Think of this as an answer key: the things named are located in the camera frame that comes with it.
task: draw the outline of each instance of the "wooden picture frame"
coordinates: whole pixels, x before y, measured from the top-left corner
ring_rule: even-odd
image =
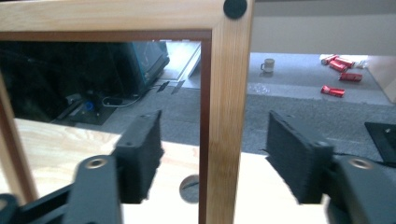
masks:
[[[0,3],[0,40],[202,41],[199,223],[233,223],[254,1],[229,19],[222,0],[73,0]],[[8,183],[36,198],[0,81],[0,156]]]

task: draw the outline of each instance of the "gray floor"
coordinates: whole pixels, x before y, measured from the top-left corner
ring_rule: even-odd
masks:
[[[262,73],[260,66],[265,58],[276,60],[273,74]],[[388,100],[367,70],[352,72],[363,74],[363,80],[339,81],[336,71],[320,64],[319,55],[252,53],[242,150],[264,154],[268,113],[279,110],[306,120],[336,145],[337,152],[381,161],[364,122],[396,123],[396,105]],[[172,94],[175,85],[161,92],[151,90],[136,104],[117,109],[102,126],[77,126],[122,133],[133,117],[161,109],[163,140],[199,145],[199,65],[183,88]],[[345,89],[345,97],[320,93],[323,85]],[[387,172],[396,184],[393,170]]]

